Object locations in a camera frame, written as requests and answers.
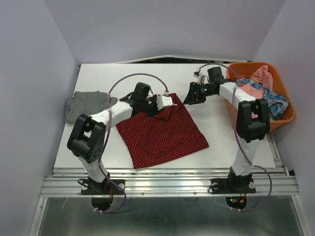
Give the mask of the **red dotted skirt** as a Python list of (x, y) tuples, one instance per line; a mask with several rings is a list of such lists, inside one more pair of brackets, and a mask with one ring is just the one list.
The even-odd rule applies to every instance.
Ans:
[(209, 147), (179, 97), (173, 106), (149, 117), (145, 113), (124, 120), (116, 128), (126, 144), (135, 169), (163, 164)]

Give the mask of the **grey skirt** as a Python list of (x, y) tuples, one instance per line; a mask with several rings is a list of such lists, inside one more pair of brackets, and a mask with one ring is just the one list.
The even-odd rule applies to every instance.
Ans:
[(118, 98), (110, 97), (110, 106), (108, 106), (107, 93), (105, 92), (77, 91), (66, 101), (64, 114), (65, 122), (73, 125), (81, 114), (85, 114), (87, 116), (94, 115), (108, 109), (117, 102)]

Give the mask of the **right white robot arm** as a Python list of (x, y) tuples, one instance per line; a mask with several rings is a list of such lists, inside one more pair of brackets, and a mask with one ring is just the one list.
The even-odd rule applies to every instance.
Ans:
[(197, 81), (190, 83), (185, 105), (204, 103), (212, 95), (219, 95), (232, 105), (233, 129), (238, 150), (228, 177), (212, 180), (213, 191), (237, 192), (247, 188), (254, 189), (253, 160), (260, 142), (270, 131), (267, 100), (249, 95), (236, 82), (224, 78), (219, 66), (208, 69), (207, 75), (201, 73), (199, 68), (193, 75)]

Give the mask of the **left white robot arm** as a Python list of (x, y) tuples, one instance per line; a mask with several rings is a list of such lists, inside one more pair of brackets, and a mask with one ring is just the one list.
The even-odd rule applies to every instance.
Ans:
[(85, 190), (103, 194), (112, 186), (110, 174), (101, 161), (104, 146), (108, 141), (105, 135), (110, 133), (112, 127), (140, 112), (152, 116), (163, 111), (166, 106), (172, 105), (172, 100), (168, 96), (155, 94), (149, 97), (150, 89), (148, 84), (139, 82), (133, 92), (110, 108), (91, 116), (82, 114), (77, 118), (67, 148), (78, 157), (87, 170), (88, 178), (79, 181)]

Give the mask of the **orange plastic bin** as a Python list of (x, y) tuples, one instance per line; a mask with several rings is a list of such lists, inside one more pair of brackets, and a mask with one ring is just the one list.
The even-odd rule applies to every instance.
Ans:
[(235, 82), (240, 81), (242, 78), (249, 79), (251, 75), (263, 65), (267, 65), (268, 71), (272, 74), (273, 91), (285, 97), (289, 101), (289, 106), (287, 110), (280, 116), (280, 120), (270, 119), (270, 130), (274, 131), (281, 125), (292, 121), (295, 117), (295, 109), (292, 106), (287, 89), (276, 68), (265, 62), (237, 62), (229, 66), (229, 68), (231, 68), (232, 70), (226, 71), (226, 77)]

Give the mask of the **pink garment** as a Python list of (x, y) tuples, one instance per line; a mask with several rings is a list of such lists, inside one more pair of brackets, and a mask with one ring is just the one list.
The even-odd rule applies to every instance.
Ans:
[(271, 103), (273, 92), (273, 77), (268, 71), (268, 66), (263, 65), (257, 69), (249, 79), (242, 78), (238, 86), (250, 96), (257, 99), (264, 98), (268, 104)]

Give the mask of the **blue floral skirt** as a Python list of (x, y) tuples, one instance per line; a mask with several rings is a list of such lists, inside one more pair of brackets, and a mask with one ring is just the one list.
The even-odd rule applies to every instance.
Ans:
[(280, 120), (280, 116), (287, 110), (289, 101), (278, 93), (272, 92), (271, 103), (268, 104), (269, 118), (271, 120)]

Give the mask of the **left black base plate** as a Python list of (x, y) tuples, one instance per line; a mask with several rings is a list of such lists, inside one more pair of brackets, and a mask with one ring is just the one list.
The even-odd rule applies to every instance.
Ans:
[(122, 190), (106, 179), (99, 183), (90, 178), (80, 178), (77, 182), (81, 186), (81, 195), (123, 195)]

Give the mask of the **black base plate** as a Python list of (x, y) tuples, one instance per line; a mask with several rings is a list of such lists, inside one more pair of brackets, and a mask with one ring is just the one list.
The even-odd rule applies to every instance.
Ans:
[(123, 195), (122, 190), (106, 179), (99, 183), (90, 178), (80, 178), (77, 182), (81, 186), (81, 195)]
[(208, 192), (212, 194), (241, 194), (241, 193), (256, 193), (256, 188), (253, 179), (240, 183), (230, 183), (225, 178), (211, 179), (211, 185), (208, 187)]

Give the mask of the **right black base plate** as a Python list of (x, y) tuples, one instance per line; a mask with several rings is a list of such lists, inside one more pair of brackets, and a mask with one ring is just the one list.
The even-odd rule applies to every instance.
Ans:
[(241, 194), (241, 193), (256, 193), (256, 188), (253, 179), (240, 183), (230, 183), (225, 178), (211, 179), (211, 185), (208, 187), (208, 192), (212, 194)]

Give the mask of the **aluminium rail frame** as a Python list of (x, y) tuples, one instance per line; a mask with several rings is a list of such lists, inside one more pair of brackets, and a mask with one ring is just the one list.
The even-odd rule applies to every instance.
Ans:
[[(275, 196), (289, 196), (301, 226), (302, 235), (312, 233), (299, 197), (299, 186), (295, 176), (283, 166), (274, 135), (270, 133), (268, 143), (274, 158), (275, 167), (268, 171), (273, 178), (272, 193)], [(122, 178), (126, 181), (126, 194), (129, 198), (140, 197), (210, 197), (208, 187), (211, 178), (220, 178), (228, 174), (227, 168), (197, 168), (197, 169), (111, 169), (113, 179)], [(82, 168), (55, 168), (49, 177), (43, 181), (35, 216), (31, 224), (30, 235), (40, 233), (47, 201), (52, 197), (81, 197), (77, 179), (86, 177)]]

